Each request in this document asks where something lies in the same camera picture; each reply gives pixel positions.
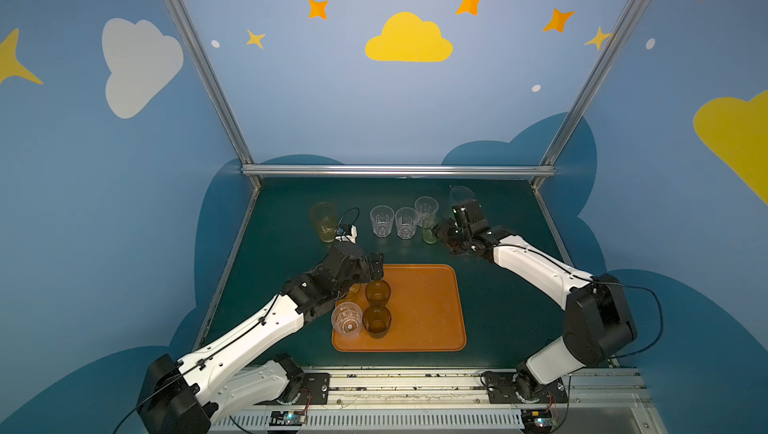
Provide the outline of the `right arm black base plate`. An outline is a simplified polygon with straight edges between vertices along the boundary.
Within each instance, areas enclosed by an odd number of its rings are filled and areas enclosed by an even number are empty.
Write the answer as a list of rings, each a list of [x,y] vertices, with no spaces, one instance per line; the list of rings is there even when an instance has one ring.
[[[566,403],[567,387],[561,378],[543,385],[527,374],[513,371],[484,371],[480,374],[491,404]]]

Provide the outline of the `short yellow plastic glass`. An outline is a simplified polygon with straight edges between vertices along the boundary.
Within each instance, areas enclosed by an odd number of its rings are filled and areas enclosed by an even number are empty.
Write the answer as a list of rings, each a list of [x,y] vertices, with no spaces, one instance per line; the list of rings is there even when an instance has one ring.
[[[342,298],[339,299],[339,301],[340,302],[356,302],[359,297],[361,288],[362,288],[362,285],[360,283],[353,284],[349,288],[348,292]]]

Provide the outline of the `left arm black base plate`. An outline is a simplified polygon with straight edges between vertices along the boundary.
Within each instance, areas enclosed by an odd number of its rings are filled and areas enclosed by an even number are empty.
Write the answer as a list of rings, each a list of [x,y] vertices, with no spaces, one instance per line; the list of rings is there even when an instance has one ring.
[[[278,400],[288,405],[325,405],[330,390],[330,374],[309,372],[289,377],[288,385]]]

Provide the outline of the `clear faceted plastic glass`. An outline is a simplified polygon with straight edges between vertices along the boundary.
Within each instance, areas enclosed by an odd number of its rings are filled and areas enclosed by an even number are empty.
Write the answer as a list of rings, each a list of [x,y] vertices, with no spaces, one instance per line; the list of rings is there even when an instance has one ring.
[[[356,302],[341,302],[334,308],[331,322],[341,338],[356,338],[363,330],[363,310]]]

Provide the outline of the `dark brown textured glass back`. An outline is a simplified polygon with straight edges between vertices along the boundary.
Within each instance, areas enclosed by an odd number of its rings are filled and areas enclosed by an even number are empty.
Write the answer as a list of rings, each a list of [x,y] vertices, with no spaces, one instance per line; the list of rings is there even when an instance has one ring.
[[[391,293],[390,284],[384,280],[372,281],[365,287],[366,299],[372,306],[385,306],[391,297]]]

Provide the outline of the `short green glass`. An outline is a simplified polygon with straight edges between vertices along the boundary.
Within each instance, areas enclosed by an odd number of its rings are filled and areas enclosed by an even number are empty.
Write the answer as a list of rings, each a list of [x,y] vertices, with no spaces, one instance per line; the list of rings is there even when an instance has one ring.
[[[436,216],[428,216],[422,221],[422,240],[427,244],[436,244],[439,241],[436,229],[439,219]]]

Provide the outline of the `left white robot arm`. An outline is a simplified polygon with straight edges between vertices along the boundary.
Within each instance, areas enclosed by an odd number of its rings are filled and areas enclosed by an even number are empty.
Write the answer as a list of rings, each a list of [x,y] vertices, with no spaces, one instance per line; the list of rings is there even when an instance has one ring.
[[[331,312],[355,284],[384,276],[383,255],[349,240],[335,242],[312,269],[288,279],[251,317],[179,359],[163,354],[147,368],[135,411],[150,433],[206,433],[220,418],[280,397],[299,370],[270,361],[248,364],[283,338]]]

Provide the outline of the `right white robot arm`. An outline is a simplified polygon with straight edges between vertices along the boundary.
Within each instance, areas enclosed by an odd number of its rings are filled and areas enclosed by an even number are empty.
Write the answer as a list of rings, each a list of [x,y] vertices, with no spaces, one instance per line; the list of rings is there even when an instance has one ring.
[[[638,336],[624,285],[605,274],[579,270],[503,226],[491,226],[476,200],[451,208],[434,229],[456,254],[474,254],[526,280],[564,311],[559,338],[517,367],[516,389],[532,398],[545,386],[582,368],[596,367]]]

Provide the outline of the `brown textured glass front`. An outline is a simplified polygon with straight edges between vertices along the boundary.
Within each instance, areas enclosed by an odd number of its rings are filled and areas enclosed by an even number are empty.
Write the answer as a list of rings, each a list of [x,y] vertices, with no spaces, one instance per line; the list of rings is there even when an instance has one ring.
[[[370,305],[363,313],[365,330],[374,339],[384,337],[392,324],[392,314],[386,306]]]

